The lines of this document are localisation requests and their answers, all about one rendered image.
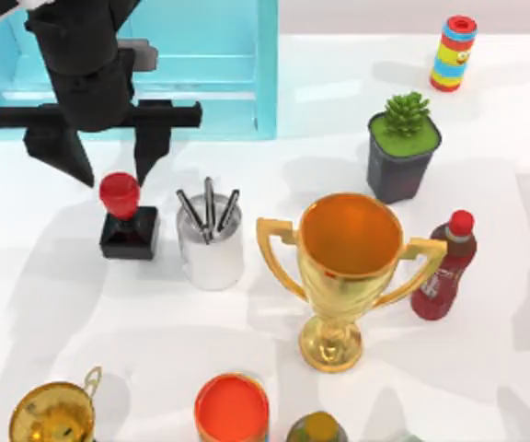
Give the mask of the black and silver pen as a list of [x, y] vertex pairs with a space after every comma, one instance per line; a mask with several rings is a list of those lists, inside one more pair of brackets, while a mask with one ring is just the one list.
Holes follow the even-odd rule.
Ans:
[[203, 228], [204, 239], [207, 243], [213, 240], [213, 230], [215, 224], [215, 205], [213, 180], [206, 177], [204, 180], [204, 202], [205, 202], [205, 223]]
[[182, 189], [178, 189], [176, 191], [176, 195], [178, 196], [181, 206], [184, 212], [187, 214], [188, 218], [190, 219], [192, 225], [202, 235], [204, 242], [206, 244], [209, 244], [210, 236], [207, 233], [207, 230], [203, 225], [202, 219], [200, 218], [199, 214], [195, 210], [194, 206], [191, 204], [190, 199], [187, 197], [186, 193]]
[[222, 212], [218, 225], [217, 225], [218, 233], [223, 232], [225, 228], [227, 227], [227, 225], [229, 224], [230, 219], [232, 218], [233, 212], [235, 210], [237, 201], [239, 199], [239, 195], [240, 195], [239, 189], [232, 190], [231, 194], [229, 195], [226, 205], [225, 205], [225, 209]]

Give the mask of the red and black stamp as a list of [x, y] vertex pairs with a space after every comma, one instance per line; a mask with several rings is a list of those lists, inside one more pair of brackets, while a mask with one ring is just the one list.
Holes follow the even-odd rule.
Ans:
[[107, 214], [99, 246], [107, 259], [151, 261], [155, 257], [159, 214], [154, 206], [139, 205], [141, 189], [126, 172], [107, 175], [99, 198]]

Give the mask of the light blue rack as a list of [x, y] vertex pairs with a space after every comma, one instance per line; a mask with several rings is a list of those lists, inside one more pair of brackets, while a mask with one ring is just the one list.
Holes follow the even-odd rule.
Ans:
[[[0, 19], [0, 106], [35, 106], [55, 96], [26, 12]], [[276, 135], [277, 0], [142, 0], [119, 38], [147, 41], [156, 69], [134, 74], [137, 99], [202, 105], [198, 129], [176, 129], [175, 140], [247, 141]], [[19, 140], [20, 130], [0, 130]]]

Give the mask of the white pen holder cup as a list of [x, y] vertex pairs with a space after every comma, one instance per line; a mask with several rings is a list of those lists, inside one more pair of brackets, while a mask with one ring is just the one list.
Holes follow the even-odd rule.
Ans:
[[224, 290], [234, 285], [244, 270], [242, 212], [238, 205], [228, 223], [218, 231], [228, 198], [216, 193], [215, 223], [209, 244], [183, 207], [177, 212], [177, 230], [183, 271], [192, 284], [203, 290]]

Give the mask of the large gold trophy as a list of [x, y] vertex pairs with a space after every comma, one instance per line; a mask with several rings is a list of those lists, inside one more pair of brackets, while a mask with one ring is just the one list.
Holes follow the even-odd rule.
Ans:
[[270, 271], [314, 312], [299, 346], [304, 360], [326, 373], [346, 371], [360, 359], [357, 320], [419, 288], [447, 252], [443, 240], [404, 240], [387, 206], [354, 192], [315, 201], [297, 227], [261, 217], [256, 230]]

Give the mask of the grey pot with green plant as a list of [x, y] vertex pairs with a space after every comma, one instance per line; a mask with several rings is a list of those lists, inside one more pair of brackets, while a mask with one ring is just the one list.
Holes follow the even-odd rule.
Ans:
[[395, 95], [368, 122], [367, 183], [384, 204], [415, 197], [442, 142], [430, 117], [429, 103], [415, 91]]

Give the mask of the small gold trophy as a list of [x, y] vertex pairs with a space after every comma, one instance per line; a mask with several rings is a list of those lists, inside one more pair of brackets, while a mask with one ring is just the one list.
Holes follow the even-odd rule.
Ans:
[[11, 415], [9, 442], [96, 442], [93, 397], [102, 374], [95, 366], [82, 386], [58, 381], [28, 392]]

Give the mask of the orange cup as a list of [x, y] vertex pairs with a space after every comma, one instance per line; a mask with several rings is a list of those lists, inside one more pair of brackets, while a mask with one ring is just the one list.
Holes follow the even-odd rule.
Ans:
[[270, 407], [261, 384], [241, 373], [206, 382], [194, 403], [201, 442], [269, 442]]

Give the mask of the colourful striped can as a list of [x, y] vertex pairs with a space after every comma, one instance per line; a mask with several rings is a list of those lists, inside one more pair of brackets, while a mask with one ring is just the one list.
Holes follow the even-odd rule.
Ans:
[[430, 76], [434, 88], [453, 92], [460, 87], [477, 33], [471, 17], [456, 15], [445, 21]]

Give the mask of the dark red bottle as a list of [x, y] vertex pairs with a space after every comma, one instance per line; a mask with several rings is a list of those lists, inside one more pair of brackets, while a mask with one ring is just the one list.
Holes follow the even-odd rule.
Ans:
[[437, 271], [410, 296], [410, 305], [420, 318], [440, 320], [448, 314], [455, 301], [460, 278], [477, 251], [473, 227], [473, 215], [466, 210], [457, 210], [447, 223], [431, 233], [430, 239], [447, 243], [447, 254]]

